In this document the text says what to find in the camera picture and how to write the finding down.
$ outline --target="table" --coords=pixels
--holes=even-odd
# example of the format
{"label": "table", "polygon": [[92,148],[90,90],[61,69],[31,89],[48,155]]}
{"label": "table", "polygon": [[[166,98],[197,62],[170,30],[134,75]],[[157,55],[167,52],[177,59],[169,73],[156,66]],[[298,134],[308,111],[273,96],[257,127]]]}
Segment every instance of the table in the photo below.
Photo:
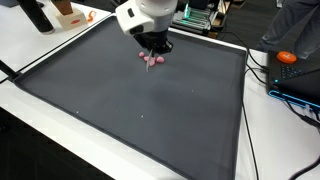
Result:
{"label": "table", "polygon": [[[206,37],[171,30],[213,43],[244,49]],[[258,62],[266,63],[266,54],[254,50],[251,52]],[[244,103],[260,179],[288,179],[318,157],[319,132],[299,120],[282,102],[269,97],[265,88],[250,73],[246,76]],[[0,106],[115,179],[184,179],[99,130],[30,96],[9,81],[0,84]],[[236,179],[254,180],[255,170],[245,128],[242,118]],[[318,179],[317,177],[320,177],[320,167],[303,176],[309,180]]]}
{"label": "table", "polygon": [[[87,29],[88,26],[94,26],[98,21],[111,14],[110,12],[72,3],[73,7],[81,10],[86,16],[91,10],[96,11],[97,15],[88,26],[80,26],[69,31],[64,31],[54,16],[57,11],[54,5],[46,0],[40,0],[40,2],[45,4],[42,10],[55,28],[55,33],[51,35],[41,35],[20,6],[13,8],[0,6],[0,60],[15,71],[20,70]],[[6,77],[4,73],[0,72],[0,81]]]}

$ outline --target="gray mat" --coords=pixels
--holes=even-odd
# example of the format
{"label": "gray mat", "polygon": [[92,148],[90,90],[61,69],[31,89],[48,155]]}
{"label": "gray mat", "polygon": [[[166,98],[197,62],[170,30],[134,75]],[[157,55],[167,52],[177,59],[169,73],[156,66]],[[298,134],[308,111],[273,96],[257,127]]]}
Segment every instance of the gray mat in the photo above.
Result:
{"label": "gray mat", "polygon": [[169,40],[166,62],[147,73],[111,17],[15,83],[188,179],[234,179],[245,52]]}

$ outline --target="orange object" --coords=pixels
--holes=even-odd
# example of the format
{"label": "orange object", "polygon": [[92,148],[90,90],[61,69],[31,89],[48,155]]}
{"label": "orange object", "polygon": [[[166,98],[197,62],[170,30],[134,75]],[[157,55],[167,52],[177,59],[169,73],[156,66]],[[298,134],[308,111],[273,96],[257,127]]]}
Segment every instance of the orange object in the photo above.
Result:
{"label": "orange object", "polygon": [[297,61],[297,57],[289,52],[280,51],[277,55],[279,61],[285,64],[293,64]]}
{"label": "orange object", "polygon": [[88,15],[88,22],[92,22],[93,18],[96,16],[96,12],[95,11],[90,11],[89,15]]}

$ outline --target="orange cap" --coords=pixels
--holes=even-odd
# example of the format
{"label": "orange cap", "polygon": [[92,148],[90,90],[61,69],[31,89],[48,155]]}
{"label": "orange cap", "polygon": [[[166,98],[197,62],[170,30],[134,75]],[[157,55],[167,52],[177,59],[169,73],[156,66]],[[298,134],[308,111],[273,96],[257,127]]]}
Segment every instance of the orange cap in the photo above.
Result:
{"label": "orange cap", "polygon": [[286,51],[280,51],[277,55],[277,58],[279,61],[285,64],[293,64],[297,61],[297,57],[295,55]]}

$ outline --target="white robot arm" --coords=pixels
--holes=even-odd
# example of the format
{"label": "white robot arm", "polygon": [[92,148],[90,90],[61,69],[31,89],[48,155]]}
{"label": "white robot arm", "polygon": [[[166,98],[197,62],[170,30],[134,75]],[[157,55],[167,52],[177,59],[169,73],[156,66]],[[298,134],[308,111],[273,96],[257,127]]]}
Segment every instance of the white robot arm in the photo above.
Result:
{"label": "white robot arm", "polygon": [[178,0],[128,0],[116,8],[124,34],[133,36],[143,48],[164,54],[173,45],[167,41],[168,28]]}

